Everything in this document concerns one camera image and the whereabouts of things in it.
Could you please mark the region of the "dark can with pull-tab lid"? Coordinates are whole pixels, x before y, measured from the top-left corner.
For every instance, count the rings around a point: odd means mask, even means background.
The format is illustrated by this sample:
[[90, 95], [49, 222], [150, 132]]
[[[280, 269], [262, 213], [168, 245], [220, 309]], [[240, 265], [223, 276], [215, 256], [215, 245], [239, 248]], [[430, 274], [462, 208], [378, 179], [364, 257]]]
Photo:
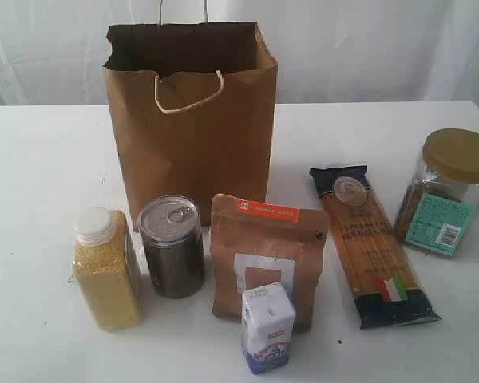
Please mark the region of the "dark can with pull-tab lid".
[[198, 207], [182, 195], [163, 196], [143, 208], [137, 226], [155, 291], [172, 299], [195, 294], [205, 277]]

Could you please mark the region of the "yellow grain plastic jar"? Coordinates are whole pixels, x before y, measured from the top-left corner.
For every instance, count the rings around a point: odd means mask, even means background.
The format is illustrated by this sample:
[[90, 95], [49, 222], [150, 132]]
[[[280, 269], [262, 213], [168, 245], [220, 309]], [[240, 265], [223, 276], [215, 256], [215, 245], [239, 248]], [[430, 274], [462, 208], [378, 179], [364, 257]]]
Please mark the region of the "yellow grain plastic jar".
[[141, 322], [141, 273], [125, 214], [93, 207], [74, 224], [73, 276], [102, 330]]

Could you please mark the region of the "clear jar with gold lid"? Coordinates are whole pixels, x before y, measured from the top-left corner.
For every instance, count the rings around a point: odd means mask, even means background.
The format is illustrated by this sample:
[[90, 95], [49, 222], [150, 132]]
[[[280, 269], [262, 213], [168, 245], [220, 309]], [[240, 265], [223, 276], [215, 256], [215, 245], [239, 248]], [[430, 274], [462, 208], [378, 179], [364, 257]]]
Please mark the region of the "clear jar with gold lid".
[[452, 258], [479, 218], [479, 133], [430, 133], [394, 223], [398, 241]]

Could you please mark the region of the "brown paper shopping bag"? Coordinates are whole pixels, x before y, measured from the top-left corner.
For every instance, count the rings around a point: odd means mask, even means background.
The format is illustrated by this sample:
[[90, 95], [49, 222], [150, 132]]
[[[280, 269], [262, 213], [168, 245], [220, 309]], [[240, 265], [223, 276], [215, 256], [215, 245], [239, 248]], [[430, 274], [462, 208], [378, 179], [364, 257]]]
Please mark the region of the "brown paper shopping bag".
[[223, 193], [267, 194], [278, 64], [257, 22], [118, 24], [104, 64], [132, 221], [182, 195], [208, 225]]

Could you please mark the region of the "brown kraft stand-up pouch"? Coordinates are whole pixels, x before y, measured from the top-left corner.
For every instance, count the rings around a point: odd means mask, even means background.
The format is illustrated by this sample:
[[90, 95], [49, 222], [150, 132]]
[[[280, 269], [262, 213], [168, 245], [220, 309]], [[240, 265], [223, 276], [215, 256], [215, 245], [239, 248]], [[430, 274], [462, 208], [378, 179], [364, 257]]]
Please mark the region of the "brown kraft stand-up pouch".
[[296, 311], [295, 331], [309, 331], [328, 229], [325, 211], [215, 195], [210, 227], [212, 313], [239, 321], [244, 291], [280, 282]]

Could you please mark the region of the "small white blue carton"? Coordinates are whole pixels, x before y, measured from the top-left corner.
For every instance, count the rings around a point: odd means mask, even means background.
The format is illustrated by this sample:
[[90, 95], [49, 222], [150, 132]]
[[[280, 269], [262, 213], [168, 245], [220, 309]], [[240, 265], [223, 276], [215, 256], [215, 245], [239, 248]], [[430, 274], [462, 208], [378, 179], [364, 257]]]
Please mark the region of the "small white blue carton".
[[280, 282], [243, 292], [241, 345], [252, 373], [266, 373], [289, 362], [295, 316]]

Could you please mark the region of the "spaghetti packet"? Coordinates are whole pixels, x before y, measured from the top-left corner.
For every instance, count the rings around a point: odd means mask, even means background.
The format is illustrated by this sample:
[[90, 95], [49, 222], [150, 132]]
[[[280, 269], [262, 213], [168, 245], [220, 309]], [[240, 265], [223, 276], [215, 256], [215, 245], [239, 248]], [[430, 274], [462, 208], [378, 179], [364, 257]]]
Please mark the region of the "spaghetti packet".
[[441, 320], [367, 179], [365, 165], [311, 168], [361, 328]]

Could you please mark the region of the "white backdrop curtain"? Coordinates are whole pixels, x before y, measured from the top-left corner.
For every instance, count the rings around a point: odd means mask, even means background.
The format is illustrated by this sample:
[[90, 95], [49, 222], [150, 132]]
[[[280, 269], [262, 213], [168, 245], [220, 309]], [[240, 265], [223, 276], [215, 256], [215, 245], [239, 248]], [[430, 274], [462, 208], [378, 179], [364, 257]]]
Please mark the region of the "white backdrop curtain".
[[281, 103], [472, 101], [479, 1], [0, 1], [0, 105], [103, 105], [114, 24], [256, 21]]

